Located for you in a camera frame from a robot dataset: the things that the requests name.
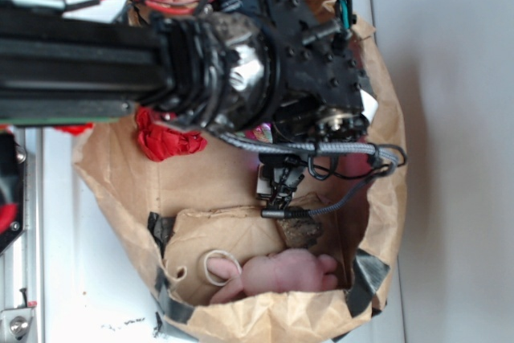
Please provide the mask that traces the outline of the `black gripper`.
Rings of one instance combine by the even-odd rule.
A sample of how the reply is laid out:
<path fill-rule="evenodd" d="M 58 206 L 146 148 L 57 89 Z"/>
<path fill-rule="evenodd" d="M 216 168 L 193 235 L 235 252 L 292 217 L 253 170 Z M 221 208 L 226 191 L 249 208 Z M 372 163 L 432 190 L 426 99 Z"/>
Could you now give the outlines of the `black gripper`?
<path fill-rule="evenodd" d="M 250 126 L 274 142 L 359 141 L 377 98 L 341 18 L 321 22 L 305 0 L 221 0 L 233 16 L 228 82 L 249 105 Z"/>

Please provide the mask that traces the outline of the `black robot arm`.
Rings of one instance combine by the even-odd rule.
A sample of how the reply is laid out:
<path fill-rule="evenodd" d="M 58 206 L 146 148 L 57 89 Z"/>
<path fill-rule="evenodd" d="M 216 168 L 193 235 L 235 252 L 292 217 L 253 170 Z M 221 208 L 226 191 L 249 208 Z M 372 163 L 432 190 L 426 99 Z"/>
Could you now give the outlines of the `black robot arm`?
<path fill-rule="evenodd" d="M 217 137 L 270 124 L 282 141 L 353 141 L 377 112 L 341 15 L 305 0 L 220 0 L 147 27 L 1 10 L 1 120 L 67 125 L 135 105 Z"/>

